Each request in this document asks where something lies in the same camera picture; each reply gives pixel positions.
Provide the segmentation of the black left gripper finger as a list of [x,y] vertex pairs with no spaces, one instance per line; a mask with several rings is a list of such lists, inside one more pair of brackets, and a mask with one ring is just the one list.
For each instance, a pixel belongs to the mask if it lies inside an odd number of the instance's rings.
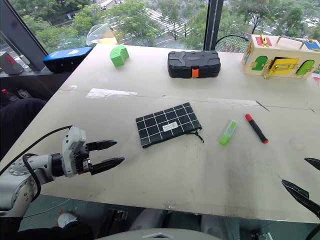
[[116,144],[117,142],[114,140],[101,140],[87,143],[86,148],[88,151],[100,151],[108,149]]
[[91,175],[96,175],[105,171],[108,171],[116,166],[120,165],[125,160],[124,157],[114,157],[102,161],[101,163],[94,164],[89,168]]

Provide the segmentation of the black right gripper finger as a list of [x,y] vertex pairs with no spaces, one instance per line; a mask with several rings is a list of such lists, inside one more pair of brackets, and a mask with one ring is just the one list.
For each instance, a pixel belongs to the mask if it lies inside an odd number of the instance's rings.
[[309,164],[311,164],[313,167],[315,167],[317,170],[320,170],[320,160],[317,158],[312,157],[305,157],[305,161],[307,161]]
[[284,179],[281,180],[281,184],[298,203],[307,208],[318,218],[320,217],[320,205],[310,200],[308,191]]

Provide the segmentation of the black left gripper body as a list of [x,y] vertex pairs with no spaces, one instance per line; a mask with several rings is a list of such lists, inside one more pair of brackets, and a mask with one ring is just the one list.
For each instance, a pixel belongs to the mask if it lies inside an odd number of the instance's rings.
[[73,153],[76,173],[78,175],[90,172],[93,165],[90,159],[90,151],[86,144],[84,144],[79,151]]

